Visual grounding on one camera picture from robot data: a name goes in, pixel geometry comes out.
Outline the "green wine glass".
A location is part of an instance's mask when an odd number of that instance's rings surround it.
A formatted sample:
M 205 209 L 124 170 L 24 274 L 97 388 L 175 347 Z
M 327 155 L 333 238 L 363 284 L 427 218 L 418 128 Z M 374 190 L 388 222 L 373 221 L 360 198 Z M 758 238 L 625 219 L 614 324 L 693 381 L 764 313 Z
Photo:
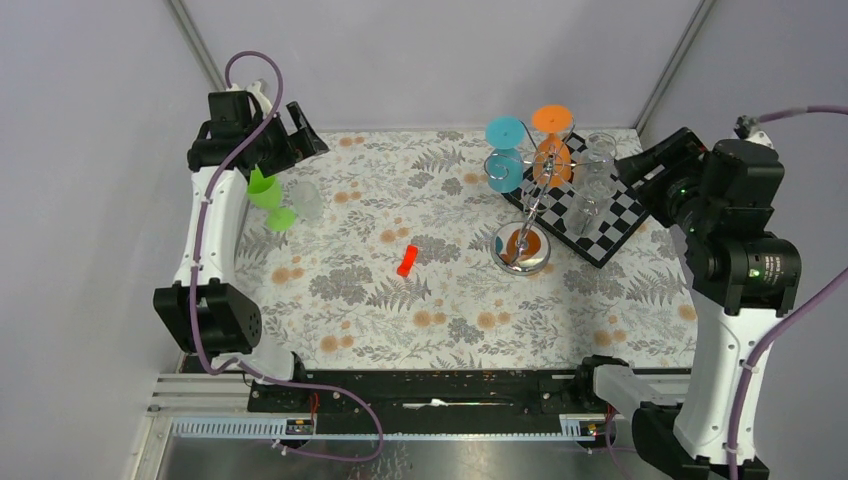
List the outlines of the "green wine glass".
M 269 230 L 285 232 L 295 223 L 295 212 L 282 206 L 282 187 L 275 176 L 264 176 L 259 168 L 254 168 L 248 179 L 247 196 L 252 205 L 266 212 Z

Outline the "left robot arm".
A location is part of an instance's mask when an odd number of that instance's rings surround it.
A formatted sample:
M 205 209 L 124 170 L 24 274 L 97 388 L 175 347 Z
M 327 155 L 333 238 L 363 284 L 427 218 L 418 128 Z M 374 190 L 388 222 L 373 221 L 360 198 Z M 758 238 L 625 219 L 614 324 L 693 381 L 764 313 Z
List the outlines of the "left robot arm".
M 298 355 L 263 336 L 259 306 L 235 285 L 237 248 L 250 195 L 276 188 L 276 174 L 328 152 L 296 102 L 287 133 L 259 83 L 208 96 L 210 117 L 187 152 L 192 209 L 184 251 L 171 285 L 155 290 L 153 307 L 186 354 L 202 352 L 207 371 L 243 367 L 288 411 L 309 401 Z

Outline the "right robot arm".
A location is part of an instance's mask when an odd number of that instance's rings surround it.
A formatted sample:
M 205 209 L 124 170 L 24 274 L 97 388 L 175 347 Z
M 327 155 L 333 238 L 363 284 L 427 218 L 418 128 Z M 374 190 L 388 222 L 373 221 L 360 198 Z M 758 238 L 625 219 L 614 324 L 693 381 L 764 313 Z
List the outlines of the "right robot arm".
M 767 231 L 785 170 L 766 135 L 705 146 L 681 128 L 615 163 L 619 179 L 666 228 L 680 229 L 698 319 L 686 395 L 659 393 L 623 360 L 583 360 L 573 396 L 630 424 L 640 458 L 673 479 L 764 479 L 753 440 L 770 342 L 797 295 L 797 248 Z

